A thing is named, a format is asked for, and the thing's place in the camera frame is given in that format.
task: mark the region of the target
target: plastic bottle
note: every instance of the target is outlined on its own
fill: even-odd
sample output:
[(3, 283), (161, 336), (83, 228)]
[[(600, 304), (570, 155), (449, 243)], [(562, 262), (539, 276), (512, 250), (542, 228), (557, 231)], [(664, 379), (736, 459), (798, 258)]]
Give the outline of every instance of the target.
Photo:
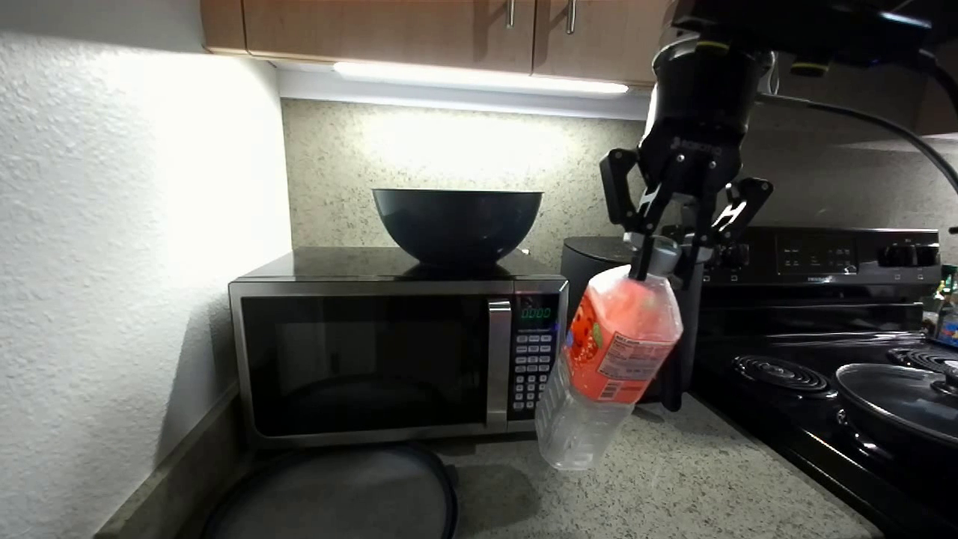
[(630, 262), (592, 276), (536, 408), (539, 454), (560, 471), (588, 471), (681, 336), (664, 276), (631, 282)]

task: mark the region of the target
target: oven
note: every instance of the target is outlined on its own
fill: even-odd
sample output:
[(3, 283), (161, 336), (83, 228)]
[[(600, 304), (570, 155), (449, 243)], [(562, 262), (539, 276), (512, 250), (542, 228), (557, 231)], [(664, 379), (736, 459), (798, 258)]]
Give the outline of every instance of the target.
[(953, 462), (880, 444), (835, 382), (929, 348), (938, 234), (756, 228), (708, 276), (691, 391), (883, 533), (958, 536)]

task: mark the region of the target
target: stove burner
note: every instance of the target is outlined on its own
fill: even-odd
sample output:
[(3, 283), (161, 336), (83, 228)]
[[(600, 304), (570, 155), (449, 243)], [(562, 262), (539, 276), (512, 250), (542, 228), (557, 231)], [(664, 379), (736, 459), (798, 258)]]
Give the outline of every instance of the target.
[(787, 391), (826, 391), (829, 378), (783, 357), (735, 357), (735, 369), (757, 382), (771, 382)]

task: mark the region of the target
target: stainless steel microwave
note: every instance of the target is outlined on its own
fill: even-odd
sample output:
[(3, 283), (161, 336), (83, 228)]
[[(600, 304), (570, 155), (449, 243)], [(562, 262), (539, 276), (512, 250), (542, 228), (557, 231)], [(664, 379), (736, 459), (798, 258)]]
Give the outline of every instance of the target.
[(398, 249), (304, 249), (229, 289), (257, 445), (533, 432), (570, 307), (527, 253), (437, 271)]

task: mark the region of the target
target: microwave window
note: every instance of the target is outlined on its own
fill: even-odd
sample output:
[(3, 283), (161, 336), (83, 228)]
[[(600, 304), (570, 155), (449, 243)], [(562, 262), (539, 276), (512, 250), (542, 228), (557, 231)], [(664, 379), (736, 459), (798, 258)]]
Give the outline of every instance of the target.
[(483, 421), (486, 300), (244, 300), (266, 435)]

